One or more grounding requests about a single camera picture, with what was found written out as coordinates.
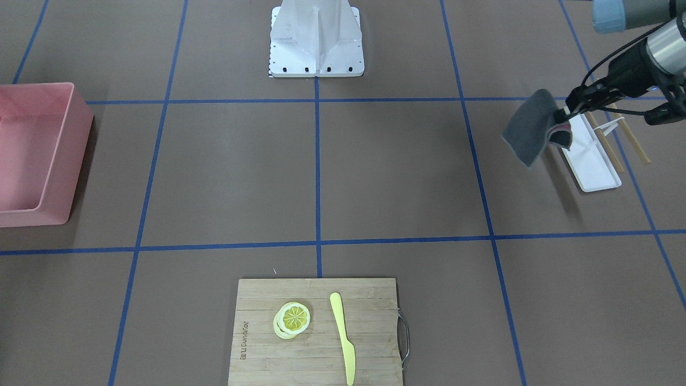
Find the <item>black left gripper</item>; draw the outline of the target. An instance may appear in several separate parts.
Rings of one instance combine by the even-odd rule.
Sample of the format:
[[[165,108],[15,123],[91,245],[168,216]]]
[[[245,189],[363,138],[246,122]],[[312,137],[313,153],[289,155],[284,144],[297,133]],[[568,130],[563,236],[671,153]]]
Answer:
[[[657,87],[666,102],[646,112],[611,108],[612,103],[625,98],[638,98]],[[586,112],[604,112],[643,117],[648,125],[672,124],[683,121],[684,59],[660,63],[648,46],[633,46],[610,61],[607,76],[591,85],[574,88],[566,98],[565,118]]]

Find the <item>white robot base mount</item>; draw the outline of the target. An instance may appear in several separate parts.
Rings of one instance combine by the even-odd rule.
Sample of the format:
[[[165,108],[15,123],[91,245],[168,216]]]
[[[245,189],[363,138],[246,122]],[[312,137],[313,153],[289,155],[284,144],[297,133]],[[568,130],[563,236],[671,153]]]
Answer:
[[[365,73],[360,11],[348,1],[283,1],[270,17],[268,74],[343,78]]]

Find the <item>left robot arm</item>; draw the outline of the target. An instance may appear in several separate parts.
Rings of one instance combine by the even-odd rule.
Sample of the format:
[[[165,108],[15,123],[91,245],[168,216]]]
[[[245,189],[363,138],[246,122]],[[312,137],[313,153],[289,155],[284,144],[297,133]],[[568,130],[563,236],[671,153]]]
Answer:
[[[568,112],[559,118],[595,110],[614,113],[613,103],[658,88],[666,102],[639,115],[649,125],[683,121],[684,1],[593,1],[592,21],[600,34],[650,30],[604,58],[607,75],[591,85],[581,81],[566,99]]]

